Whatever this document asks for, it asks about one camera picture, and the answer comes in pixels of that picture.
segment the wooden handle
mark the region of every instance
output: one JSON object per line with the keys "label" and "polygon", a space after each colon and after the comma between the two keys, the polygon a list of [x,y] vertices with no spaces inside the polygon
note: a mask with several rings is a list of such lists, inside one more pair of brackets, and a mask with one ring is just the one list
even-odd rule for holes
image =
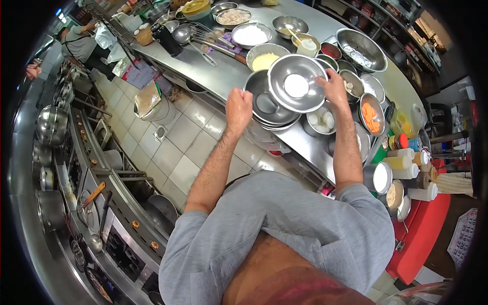
{"label": "wooden handle", "polygon": [[97,197],[104,188],[105,188],[105,181],[100,183],[100,185],[97,186],[97,188],[90,194],[90,196],[88,196],[85,202],[83,202],[83,208],[86,208],[86,206],[89,205],[90,202],[92,202],[95,199],[95,197]]}
{"label": "wooden handle", "polygon": [[242,62],[243,64],[246,64],[247,65],[247,62],[246,62],[244,56],[242,56],[240,54],[236,54],[236,55],[234,55],[234,58],[237,59],[238,61]]}

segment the whisk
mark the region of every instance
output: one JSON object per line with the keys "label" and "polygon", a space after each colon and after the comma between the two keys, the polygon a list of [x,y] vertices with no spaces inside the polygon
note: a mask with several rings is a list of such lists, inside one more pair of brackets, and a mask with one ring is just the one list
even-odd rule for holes
{"label": "whisk", "polygon": [[191,22],[190,26],[191,26],[191,36],[193,36],[195,38],[201,39],[203,41],[206,41],[208,39],[212,39],[212,40],[215,40],[215,41],[218,41],[218,42],[224,44],[225,46],[227,46],[231,49],[234,49],[236,47],[233,44],[231,44],[230,42],[228,42],[227,40],[225,40],[222,37],[220,37],[219,35],[217,35],[217,33],[212,31],[206,25],[203,25],[199,22]]}

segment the yellow lid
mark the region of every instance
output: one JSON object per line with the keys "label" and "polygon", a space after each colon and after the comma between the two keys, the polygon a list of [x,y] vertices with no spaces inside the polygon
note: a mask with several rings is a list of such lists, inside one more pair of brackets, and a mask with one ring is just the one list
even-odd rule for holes
{"label": "yellow lid", "polygon": [[193,0],[188,2],[182,9],[185,16],[196,15],[203,12],[204,10],[210,8],[209,0]]}

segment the calendar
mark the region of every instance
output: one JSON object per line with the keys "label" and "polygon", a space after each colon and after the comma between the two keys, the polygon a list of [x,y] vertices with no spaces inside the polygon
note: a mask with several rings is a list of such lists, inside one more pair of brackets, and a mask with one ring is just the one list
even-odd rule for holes
{"label": "calendar", "polygon": [[447,247],[447,252],[454,261],[456,269],[461,266],[468,252],[474,234],[474,227],[476,226],[477,215],[478,209],[472,208],[459,217],[451,242]]}

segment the wooden basket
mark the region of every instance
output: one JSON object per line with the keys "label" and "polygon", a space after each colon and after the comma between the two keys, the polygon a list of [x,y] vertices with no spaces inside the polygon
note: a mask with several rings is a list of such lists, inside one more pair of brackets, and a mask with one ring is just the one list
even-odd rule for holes
{"label": "wooden basket", "polygon": [[134,37],[137,39],[137,42],[142,46],[148,45],[153,42],[151,29],[149,28],[140,30],[139,34]]}

